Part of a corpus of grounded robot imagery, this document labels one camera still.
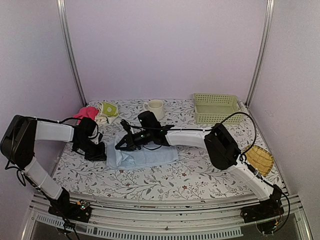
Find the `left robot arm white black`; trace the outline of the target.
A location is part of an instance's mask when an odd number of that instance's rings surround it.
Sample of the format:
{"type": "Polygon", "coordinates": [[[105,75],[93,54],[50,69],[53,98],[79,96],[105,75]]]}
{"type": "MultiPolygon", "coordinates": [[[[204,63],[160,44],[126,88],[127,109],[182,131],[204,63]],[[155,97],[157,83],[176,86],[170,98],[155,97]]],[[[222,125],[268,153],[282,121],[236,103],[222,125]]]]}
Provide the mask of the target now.
{"type": "Polygon", "coordinates": [[[7,168],[14,168],[49,201],[48,212],[65,220],[87,223],[92,208],[86,200],[71,202],[70,193],[60,186],[36,158],[37,142],[71,143],[71,150],[87,161],[105,161],[106,145],[98,124],[90,117],[54,121],[31,116],[15,115],[1,142],[0,152],[7,158],[7,168]]]}

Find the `light blue towel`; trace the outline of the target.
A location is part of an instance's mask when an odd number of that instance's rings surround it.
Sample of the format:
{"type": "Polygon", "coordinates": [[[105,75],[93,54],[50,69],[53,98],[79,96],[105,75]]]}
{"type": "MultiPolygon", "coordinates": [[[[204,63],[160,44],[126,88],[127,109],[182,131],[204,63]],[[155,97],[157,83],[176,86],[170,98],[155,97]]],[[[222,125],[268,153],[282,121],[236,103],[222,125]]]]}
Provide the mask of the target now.
{"type": "Polygon", "coordinates": [[[114,170],[137,170],[149,167],[159,167],[174,164],[179,161],[178,150],[175,146],[148,144],[148,148],[134,151],[116,150],[116,141],[107,144],[106,166],[114,170]]]}

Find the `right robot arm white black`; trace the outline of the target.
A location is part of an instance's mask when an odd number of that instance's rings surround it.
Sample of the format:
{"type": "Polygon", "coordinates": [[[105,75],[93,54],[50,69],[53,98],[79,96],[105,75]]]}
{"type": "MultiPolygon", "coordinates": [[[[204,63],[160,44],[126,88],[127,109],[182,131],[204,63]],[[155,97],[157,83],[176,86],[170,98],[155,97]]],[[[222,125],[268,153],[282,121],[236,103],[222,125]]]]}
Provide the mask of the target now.
{"type": "Polygon", "coordinates": [[[127,134],[115,145],[116,150],[134,151],[150,142],[161,147],[203,148],[207,150],[211,164],[216,169],[234,174],[259,200],[258,204],[241,209],[240,215],[244,222],[250,223],[284,214],[282,190],[276,184],[267,182],[258,168],[247,161],[246,152],[239,149],[223,122],[216,123],[210,129],[178,128],[174,125],[161,125],[149,110],[140,113],[138,120],[138,132],[133,132],[135,126],[121,120],[120,124],[127,134]]]}

